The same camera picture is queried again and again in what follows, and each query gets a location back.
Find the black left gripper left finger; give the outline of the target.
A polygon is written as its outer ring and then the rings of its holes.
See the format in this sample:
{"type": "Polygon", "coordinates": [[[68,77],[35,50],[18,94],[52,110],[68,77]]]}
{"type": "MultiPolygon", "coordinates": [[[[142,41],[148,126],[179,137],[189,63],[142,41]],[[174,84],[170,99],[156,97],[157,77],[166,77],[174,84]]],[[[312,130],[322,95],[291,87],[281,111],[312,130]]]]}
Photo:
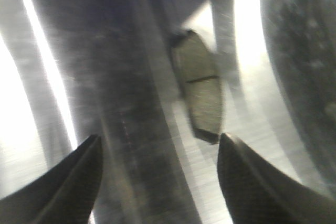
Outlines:
{"type": "Polygon", "coordinates": [[[1,223],[88,223],[102,179],[102,139],[89,136],[47,173],[1,199],[1,223]]]}

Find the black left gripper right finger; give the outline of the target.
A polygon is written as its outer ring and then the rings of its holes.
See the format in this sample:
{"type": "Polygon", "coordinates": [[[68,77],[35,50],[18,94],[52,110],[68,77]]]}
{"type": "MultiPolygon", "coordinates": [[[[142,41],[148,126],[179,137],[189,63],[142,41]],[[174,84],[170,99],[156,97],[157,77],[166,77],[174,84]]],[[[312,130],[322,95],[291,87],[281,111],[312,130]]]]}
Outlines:
{"type": "Polygon", "coordinates": [[[335,200],[295,181],[223,133],[217,174],[233,223],[335,223],[335,200]]]}

